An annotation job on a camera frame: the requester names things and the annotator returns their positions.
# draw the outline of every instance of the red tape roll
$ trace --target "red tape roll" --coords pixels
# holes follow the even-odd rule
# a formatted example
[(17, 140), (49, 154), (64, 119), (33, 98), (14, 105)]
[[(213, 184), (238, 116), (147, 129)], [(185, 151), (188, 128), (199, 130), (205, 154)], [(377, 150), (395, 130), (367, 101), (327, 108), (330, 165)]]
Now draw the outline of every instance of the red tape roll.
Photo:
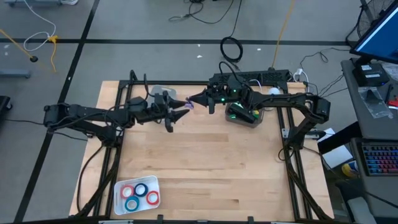
[[(151, 202), (150, 200), (149, 200), (149, 197), (152, 195), (152, 194), (156, 194), (156, 201), (155, 202)], [(153, 190), (153, 191), (150, 191), (148, 194), (147, 194), (147, 203), (149, 204), (149, 205), (157, 205), (158, 203), (159, 203), (159, 193), (157, 192), (157, 191), (155, 191), (155, 190)]]
[[(125, 195), (125, 194), (124, 194), (124, 191), (127, 190), (127, 189), (130, 189), (130, 191), (131, 191), (131, 193), (130, 193), (129, 195)], [(121, 196), (123, 199), (127, 199), (128, 197), (133, 196), (133, 195), (134, 195), (134, 187), (132, 187), (132, 186), (130, 186), (130, 185), (125, 185), (125, 186), (123, 186), (122, 189), (120, 190), (120, 196)]]

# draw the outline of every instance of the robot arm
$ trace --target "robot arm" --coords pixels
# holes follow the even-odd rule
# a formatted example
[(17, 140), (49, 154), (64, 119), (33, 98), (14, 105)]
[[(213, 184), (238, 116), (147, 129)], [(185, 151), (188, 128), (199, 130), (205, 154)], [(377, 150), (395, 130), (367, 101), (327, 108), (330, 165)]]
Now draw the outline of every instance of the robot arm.
[(243, 108), (239, 114), (246, 120), (254, 121), (253, 110), (266, 107), (296, 108), (303, 113), (305, 119), (299, 126), (291, 128), (288, 137), (288, 146), (303, 146), (305, 135), (317, 124), (329, 120), (330, 102), (311, 93), (296, 93), (282, 95), (263, 95), (253, 91), (241, 77), (230, 76), (227, 83), (214, 82), (214, 77), (201, 93), (188, 99), (203, 106), (209, 107), (209, 114), (215, 112), (216, 104), (239, 102)]
[[(151, 121), (165, 120), (166, 130), (173, 132), (172, 123), (178, 121), (189, 110), (174, 111), (185, 105), (184, 101), (172, 99), (167, 92), (163, 95), (155, 94), (154, 103), (148, 105), (145, 99), (135, 97), (125, 105), (116, 107), (115, 110), (89, 108), (80, 105), (59, 103), (44, 108), (44, 126), (51, 131), (70, 128), (91, 136), (97, 136), (106, 147), (116, 147), (118, 142), (117, 132), (124, 128), (131, 128), (135, 123), (143, 124)], [(115, 126), (99, 126), (89, 121), (110, 122)]]

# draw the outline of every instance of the computer screen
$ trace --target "computer screen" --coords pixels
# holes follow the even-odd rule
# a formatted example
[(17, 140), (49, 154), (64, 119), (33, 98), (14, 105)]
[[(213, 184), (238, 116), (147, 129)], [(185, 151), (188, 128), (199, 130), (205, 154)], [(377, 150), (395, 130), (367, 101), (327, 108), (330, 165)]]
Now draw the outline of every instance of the computer screen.
[(398, 1), (390, 5), (351, 53), (398, 64)]

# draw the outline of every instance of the white cable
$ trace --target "white cable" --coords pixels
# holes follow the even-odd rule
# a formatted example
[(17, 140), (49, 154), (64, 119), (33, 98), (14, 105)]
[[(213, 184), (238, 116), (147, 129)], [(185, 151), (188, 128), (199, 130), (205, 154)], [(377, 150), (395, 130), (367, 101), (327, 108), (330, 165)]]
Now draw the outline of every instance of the white cable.
[(305, 79), (308, 83), (307, 93), (309, 93), (310, 92), (310, 86), (309, 86), (310, 80), (308, 79), (308, 75), (304, 72), (304, 70), (302, 68), (297, 69), (297, 71), (293, 74), (293, 80), (294, 80), (294, 82), (299, 82), (301, 74), (304, 74)]
[(259, 84), (260, 91), (261, 91), (261, 93), (262, 93), (262, 88), (261, 88), (261, 84), (260, 84), (259, 80), (249, 80), (249, 82), (252, 82), (252, 81), (256, 81), (256, 82)]
[[(35, 33), (35, 34), (33, 34), (32, 36), (26, 38), (26, 40), (24, 41), (24, 49), (25, 49), (26, 51), (31, 52), (31, 51), (34, 51), (34, 50), (37, 50), (37, 49), (41, 48), (41, 47), (48, 41), (48, 38), (54, 36), (55, 31), (57, 30), (57, 26), (56, 26), (53, 22), (44, 19), (43, 17), (41, 17), (40, 15), (38, 15), (35, 11), (33, 11), (33, 9), (32, 9), (31, 6), (27, 3), (26, 0), (24, 0), (24, 2), (25, 2), (25, 4), (26, 4), (26, 6), (29, 8), (29, 10), (30, 10), (31, 12), (33, 12), (33, 14), (35, 14), (37, 17), (41, 18), (41, 19), (44, 20), (45, 22), (48, 22), (49, 24), (51, 24), (51, 25), (54, 26), (54, 31), (52, 32), (51, 35), (50, 35), (48, 32), (46, 32), (46, 31), (42, 31), (42, 32)], [(38, 47), (36, 47), (35, 49), (30, 49), (30, 50), (29, 50), (29, 49), (26, 47), (26, 42), (27, 42), (28, 40), (30, 40), (31, 38), (33, 38), (33, 37), (39, 35), (39, 34), (46, 34), (46, 35), (47, 35), (47, 39), (46, 39), (42, 44), (40, 44)]]
[(68, 4), (68, 5), (74, 6), (74, 5), (77, 4), (78, 1), (79, 1), (79, 0), (61, 0), (61, 3), (62, 3), (62, 4)]

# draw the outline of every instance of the wooden board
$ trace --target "wooden board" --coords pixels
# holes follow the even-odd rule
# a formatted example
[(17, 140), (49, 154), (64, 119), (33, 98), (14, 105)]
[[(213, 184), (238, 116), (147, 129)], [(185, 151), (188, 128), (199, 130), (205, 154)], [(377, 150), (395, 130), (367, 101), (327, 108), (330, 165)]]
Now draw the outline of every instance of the wooden board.
[[(103, 82), (97, 107), (114, 105), (118, 82)], [(201, 92), (203, 86), (168, 86), (177, 90), (179, 100)], [(301, 92), (301, 83), (289, 83), (291, 93)], [(144, 96), (143, 86), (134, 86), (133, 96)], [(295, 124), (303, 119), (294, 110)], [(318, 150), (313, 140), (305, 145)], [(90, 139), (83, 158), (99, 148), (97, 139)], [(293, 221), (292, 203), (285, 164), (278, 160), (282, 148), (276, 110), (267, 112), (264, 121), (251, 129), (228, 123), (224, 106), (217, 105), (215, 114), (195, 105), (167, 133), (163, 124), (135, 125), (126, 131), (118, 172), (118, 181), (155, 175), (159, 179), (161, 204), (158, 209), (117, 216), (123, 219), (166, 220), (247, 220)], [(88, 165), (82, 181), (81, 206), (98, 187), (104, 150)], [(333, 216), (320, 157), (302, 151), (307, 187), (317, 203)], [(70, 214), (76, 213), (76, 194)], [(101, 213), (104, 213), (104, 202)]]

